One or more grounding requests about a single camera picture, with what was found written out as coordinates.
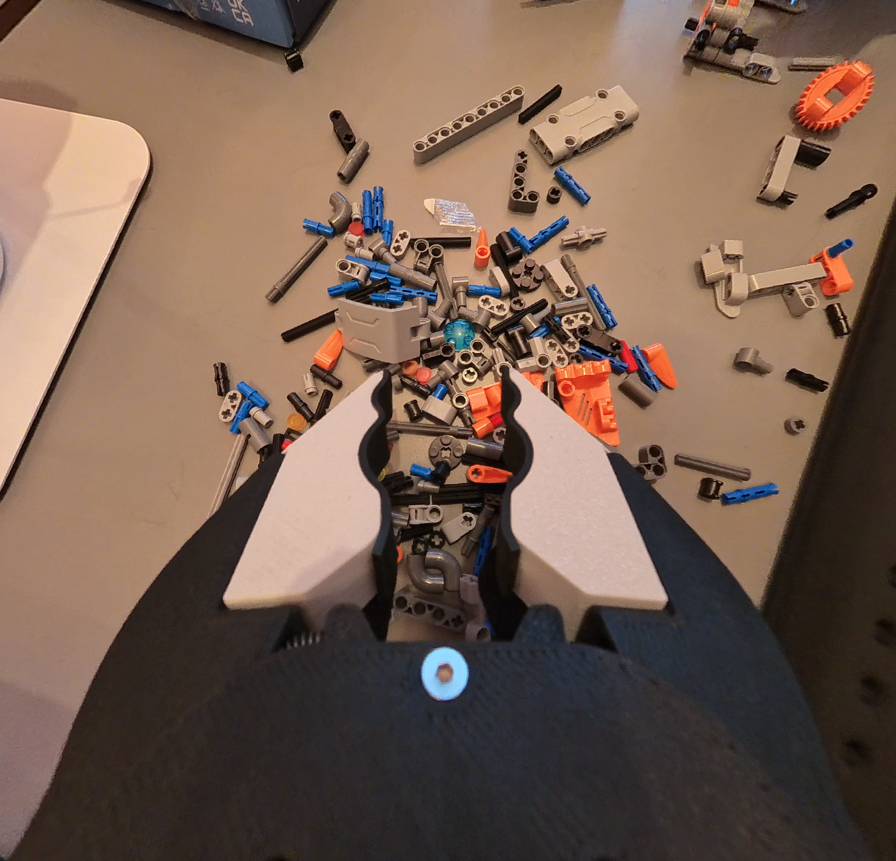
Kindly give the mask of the long grey holed beam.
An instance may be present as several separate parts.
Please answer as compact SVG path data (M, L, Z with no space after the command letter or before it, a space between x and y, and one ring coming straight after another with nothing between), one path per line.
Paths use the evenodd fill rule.
M413 145L413 160L423 164L471 139L521 109L524 88L515 85L485 103L427 132Z

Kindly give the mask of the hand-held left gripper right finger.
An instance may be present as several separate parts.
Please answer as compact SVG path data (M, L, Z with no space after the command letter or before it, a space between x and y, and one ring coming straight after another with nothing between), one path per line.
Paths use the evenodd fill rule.
M551 605L573 641L593 607L661 610L666 590L603 445L521 373L502 378L507 428L499 592Z

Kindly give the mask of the dark grey ribbed rod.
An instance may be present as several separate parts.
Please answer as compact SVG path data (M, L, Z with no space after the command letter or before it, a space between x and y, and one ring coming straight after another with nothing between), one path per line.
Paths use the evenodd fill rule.
M723 464L690 454L675 454L674 464L717 479L733 479L739 482L746 482L752 478L752 471L749 468Z

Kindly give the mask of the pile of building pieces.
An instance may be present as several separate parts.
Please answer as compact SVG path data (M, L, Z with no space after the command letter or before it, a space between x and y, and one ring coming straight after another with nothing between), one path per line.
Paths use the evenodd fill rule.
M466 307L466 317L443 322L442 332L434 334L428 330L435 314L448 310L442 304L427 309L429 292L411 295L402 307L369 305L351 295L338 300L340 336L350 351L385 363L372 375L385 373L392 384L392 415L385 425L389 461L378 476L391 504L397 547L389 627L394 615L403 614L431 629L487 641L500 628L502 603L520 601L529 608L497 587L497 541L511 477L504 461L506 373L524 375L597 439L609 460L611 445L618 444L610 361L572 364L553 333L536 336L535 353L516 360L511 352L532 350L524 327L533 326L537 314L552 319L553 303L543 298L513 311L508 299L489 294L501 291L488 290L478 308ZM325 416L308 420L304 432L271 455L273 480L282 455Z

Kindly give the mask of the long black pin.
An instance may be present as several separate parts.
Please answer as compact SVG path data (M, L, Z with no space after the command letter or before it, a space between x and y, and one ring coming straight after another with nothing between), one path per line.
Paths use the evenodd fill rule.
M831 220L845 213L855 210L858 206L865 204L868 200L874 198L878 193L878 186L874 183L865 184L849 193L844 199L830 206L825 210L824 216Z

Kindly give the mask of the black dimpled pad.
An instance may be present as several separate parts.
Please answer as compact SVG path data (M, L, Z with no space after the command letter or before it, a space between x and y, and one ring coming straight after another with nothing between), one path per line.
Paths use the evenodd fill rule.
M772 576L765 615L847 809L895 857L895 214Z

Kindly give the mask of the small clear plastic piece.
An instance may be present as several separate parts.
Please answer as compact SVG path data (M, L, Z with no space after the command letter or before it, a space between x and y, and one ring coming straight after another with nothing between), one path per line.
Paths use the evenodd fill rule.
M423 205L442 233L469 235L479 230L475 215L463 202L430 197Z

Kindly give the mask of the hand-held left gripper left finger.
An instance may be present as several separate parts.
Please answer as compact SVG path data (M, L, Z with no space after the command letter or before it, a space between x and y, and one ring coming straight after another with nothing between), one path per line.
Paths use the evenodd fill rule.
M223 594L228 609L298 606L323 629L338 604L387 636L397 578L391 504L378 480L389 461L387 374L370 376L283 455Z

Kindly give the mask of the orange grey tread assembly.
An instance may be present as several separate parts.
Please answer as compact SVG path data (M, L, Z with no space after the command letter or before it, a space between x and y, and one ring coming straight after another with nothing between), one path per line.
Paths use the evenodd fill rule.
M792 14L805 11L803 0L708 0L699 18L686 22L692 38L685 57L758 82L778 83L776 61L757 52L758 39L747 32L756 3Z

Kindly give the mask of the black axle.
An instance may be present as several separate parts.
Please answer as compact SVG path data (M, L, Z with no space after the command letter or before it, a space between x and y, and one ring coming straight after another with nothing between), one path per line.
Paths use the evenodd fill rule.
M555 84L547 92L540 95L540 97L532 102L529 106L520 111L518 115L518 123L524 125L532 121L533 118L540 115L550 106L552 106L559 99L562 92L562 85L559 83Z

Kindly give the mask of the grey crank beam black pins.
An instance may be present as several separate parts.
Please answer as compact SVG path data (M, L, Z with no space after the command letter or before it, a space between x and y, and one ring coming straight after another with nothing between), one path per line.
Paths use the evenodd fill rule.
M787 207L797 199L797 194L786 189L786 183L795 163L815 169L831 154L831 149L823 144L786 135L778 141L757 193L757 200Z

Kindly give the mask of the dark grey angled beam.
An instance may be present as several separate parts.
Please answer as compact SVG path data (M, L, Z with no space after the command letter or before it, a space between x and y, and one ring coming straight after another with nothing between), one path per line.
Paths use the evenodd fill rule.
M529 155L523 149L518 150L513 158L507 202L508 210L512 213L532 215L539 207L539 193L527 188L528 167Z

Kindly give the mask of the grey rectangular panel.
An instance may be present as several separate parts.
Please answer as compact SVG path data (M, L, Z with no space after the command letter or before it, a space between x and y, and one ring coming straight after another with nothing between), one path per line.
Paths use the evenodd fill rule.
M633 124L640 115L638 105L616 85L600 88L550 113L530 130L530 142L549 164L559 164L585 153Z

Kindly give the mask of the orange gear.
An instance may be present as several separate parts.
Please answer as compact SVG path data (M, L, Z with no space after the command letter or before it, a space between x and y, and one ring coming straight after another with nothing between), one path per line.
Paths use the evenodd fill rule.
M864 61L844 61L814 78L801 94L794 114L804 128L823 132L842 126L868 103L875 74Z

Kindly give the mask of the white stand base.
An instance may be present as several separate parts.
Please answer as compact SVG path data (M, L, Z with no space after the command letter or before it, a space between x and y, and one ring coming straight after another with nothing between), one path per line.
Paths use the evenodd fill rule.
M130 126L1 101L1 484L151 168Z

